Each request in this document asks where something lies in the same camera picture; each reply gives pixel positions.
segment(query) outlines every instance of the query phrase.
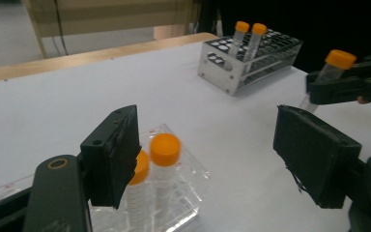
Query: black device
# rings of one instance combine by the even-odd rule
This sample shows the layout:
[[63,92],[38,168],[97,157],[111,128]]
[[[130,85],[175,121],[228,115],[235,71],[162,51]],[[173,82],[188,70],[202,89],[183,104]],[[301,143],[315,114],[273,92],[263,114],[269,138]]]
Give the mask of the black device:
[[[354,64],[339,79],[315,82],[306,76],[306,93],[314,104],[371,101],[371,56]],[[341,209],[352,199],[352,232],[371,232],[371,158],[358,159],[361,144],[306,110],[278,106],[273,149],[304,190],[321,208]]]
[[92,231],[88,201],[117,209],[140,149],[136,105],[111,112],[79,155],[42,162],[32,187],[0,201],[0,231]]
[[371,158],[358,159],[361,144],[306,110],[278,106],[273,149],[300,191],[324,209],[352,199],[352,232],[371,232]]

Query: centrifuge tube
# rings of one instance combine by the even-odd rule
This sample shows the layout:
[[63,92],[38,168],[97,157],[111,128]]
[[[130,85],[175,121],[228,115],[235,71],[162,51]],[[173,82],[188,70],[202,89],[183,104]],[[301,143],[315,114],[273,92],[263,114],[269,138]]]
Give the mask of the centrifuge tube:
[[144,232],[145,228],[145,180],[149,175],[149,158],[144,150],[137,156],[134,176],[126,187],[126,207],[130,232]]
[[[238,21],[236,23],[236,31],[233,36],[233,42],[231,43],[230,49],[228,50],[228,55],[233,58],[237,58],[238,51],[243,45],[243,37],[249,29],[249,24],[243,21]],[[232,66],[230,62],[225,62],[225,69],[231,70]]]
[[258,46],[260,45],[261,39],[264,34],[267,32],[267,26],[262,23],[254,23],[251,29],[251,37],[249,38],[249,43],[246,49],[245,56],[243,60],[250,61],[254,59],[255,54],[257,53]]
[[[357,58],[355,55],[346,51],[338,49],[331,50],[325,59],[326,63],[319,72],[315,83],[340,78],[345,70],[351,68],[356,59]],[[309,93],[307,93],[305,98],[300,103],[300,108],[313,113],[318,108],[318,105],[311,103]]]
[[156,191],[153,226],[155,232],[166,230],[170,196],[180,152],[181,142],[171,133],[159,133],[150,143],[150,158],[153,163],[152,181]]

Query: white table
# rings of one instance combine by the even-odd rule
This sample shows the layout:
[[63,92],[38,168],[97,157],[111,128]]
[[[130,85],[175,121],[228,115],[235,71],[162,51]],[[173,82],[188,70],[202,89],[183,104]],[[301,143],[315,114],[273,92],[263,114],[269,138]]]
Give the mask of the white table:
[[[77,155],[112,111],[136,104],[139,130],[166,124],[211,172],[189,231],[344,232],[342,210],[299,193],[273,150],[279,104],[298,106],[305,73],[280,72],[230,97],[197,75],[201,43],[0,81],[0,186],[42,161]],[[371,104],[320,106],[315,114],[363,145],[371,157]]]

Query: test tube rack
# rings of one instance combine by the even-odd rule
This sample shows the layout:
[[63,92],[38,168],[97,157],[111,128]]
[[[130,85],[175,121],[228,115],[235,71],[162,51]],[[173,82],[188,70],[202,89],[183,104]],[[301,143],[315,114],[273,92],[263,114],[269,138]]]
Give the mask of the test tube rack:
[[254,59],[244,61],[250,33],[244,36],[237,57],[228,55],[232,37],[203,42],[198,75],[230,96],[267,76],[292,67],[302,41],[268,29]]

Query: orange screw cap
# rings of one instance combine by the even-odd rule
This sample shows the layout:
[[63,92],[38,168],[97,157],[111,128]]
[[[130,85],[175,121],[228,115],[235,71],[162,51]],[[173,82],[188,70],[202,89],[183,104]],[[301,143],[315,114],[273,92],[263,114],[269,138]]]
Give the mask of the orange screw cap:
[[249,24],[244,21],[238,21],[236,24],[236,30],[241,32],[247,32],[249,29]]
[[256,34],[260,34],[262,36],[267,32],[267,26],[262,23],[257,22],[257,23],[254,23],[251,31]]
[[135,186],[142,183],[149,175],[149,169],[149,158],[147,157],[147,153],[144,150],[140,150],[140,153],[137,155],[137,165],[134,169],[135,174],[128,184],[130,186]]
[[333,49],[325,59],[325,62],[342,70],[348,70],[357,60],[356,56],[338,49]]
[[150,143],[150,158],[158,166],[171,166],[180,157],[180,139],[171,133],[159,133]]

